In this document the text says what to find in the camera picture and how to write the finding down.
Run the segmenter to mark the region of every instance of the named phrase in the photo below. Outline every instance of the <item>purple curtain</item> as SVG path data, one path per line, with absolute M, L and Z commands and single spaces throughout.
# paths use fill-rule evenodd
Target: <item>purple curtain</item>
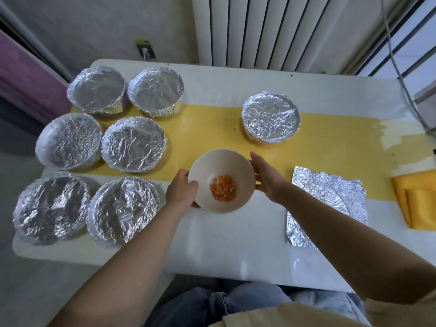
M 68 113 L 67 83 L 0 30 L 0 96 L 43 124 Z

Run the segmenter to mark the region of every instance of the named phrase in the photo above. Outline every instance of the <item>white bowl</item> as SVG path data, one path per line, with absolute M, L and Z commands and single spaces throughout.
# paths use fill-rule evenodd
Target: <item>white bowl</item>
M 210 184 L 213 178 L 227 173 L 236 184 L 236 197 L 229 202 L 216 201 Z M 256 178 L 248 159 L 236 151 L 216 149 L 201 155 L 192 165 L 188 182 L 198 181 L 195 202 L 206 211 L 227 213 L 241 208 L 254 193 Z

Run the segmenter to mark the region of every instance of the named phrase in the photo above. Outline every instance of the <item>table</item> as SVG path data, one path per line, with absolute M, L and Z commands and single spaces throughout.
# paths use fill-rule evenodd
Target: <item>table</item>
M 435 143 L 409 112 L 396 80 L 109 59 L 93 65 L 113 67 L 127 81 L 156 66 L 182 76 L 180 115 L 157 120 L 169 138 L 171 157 L 141 175 L 162 192 L 179 168 L 189 169 L 205 151 L 229 148 L 248 157 L 255 150 L 289 180 L 295 165 L 362 180 L 369 226 L 436 264 L 436 232 L 407 228 L 390 184 L 391 176 L 435 167 Z M 258 145 L 244 136 L 240 108 L 260 91 L 286 94 L 302 113 L 300 131 L 281 146 Z M 133 107 L 127 115 L 141 113 Z M 108 126 L 114 120 L 99 121 Z M 100 164 L 84 175 L 103 184 L 122 173 Z M 164 269 L 352 291 L 319 251 L 286 243 L 285 222 L 285 209 L 261 192 L 230 214 L 191 208 L 177 229 Z M 30 246 L 15 237 L 13 248 L 23 257 L 95 265 L 116 252 L 94 243 L 89 235 L 51 246 Z

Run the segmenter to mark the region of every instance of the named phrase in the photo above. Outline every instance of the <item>person's right arm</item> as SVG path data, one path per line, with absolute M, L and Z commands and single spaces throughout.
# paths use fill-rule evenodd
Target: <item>person's right arm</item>
M 436 267 L 397 242 L 322 203 L 287 182 L 251 153 L 256 179 L 283 205 L 363 300 L 412 304 L 436 289 Z

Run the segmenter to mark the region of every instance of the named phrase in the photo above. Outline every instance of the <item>folded yellow cloth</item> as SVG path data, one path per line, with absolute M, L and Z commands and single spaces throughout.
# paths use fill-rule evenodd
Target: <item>folded yellow cloth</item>
M 392 178 L 407 225 L 436 231 L 436 170 Z

